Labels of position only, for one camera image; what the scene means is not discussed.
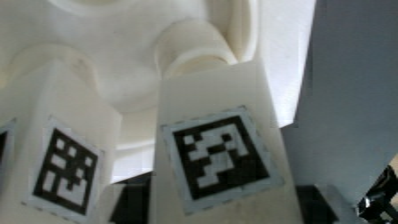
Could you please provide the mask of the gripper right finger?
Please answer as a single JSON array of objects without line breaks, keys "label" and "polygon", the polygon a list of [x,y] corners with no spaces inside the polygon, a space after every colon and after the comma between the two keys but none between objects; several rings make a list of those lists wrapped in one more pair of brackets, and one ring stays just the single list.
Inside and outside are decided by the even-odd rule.
[{"label": "gripper right finger", "polygon": [[303,224],[366,224],[332,185],[298,185]]}]

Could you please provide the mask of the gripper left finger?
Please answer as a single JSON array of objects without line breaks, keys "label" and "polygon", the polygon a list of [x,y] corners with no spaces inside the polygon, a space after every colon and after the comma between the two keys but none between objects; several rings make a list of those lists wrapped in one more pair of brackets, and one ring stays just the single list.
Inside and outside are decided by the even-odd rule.
[{"label": "gripper left finger", "polygon": [[147,172],[113,183],[120,186],[120,194],[110,215],[111,224],[147,224],[151,176]]}]

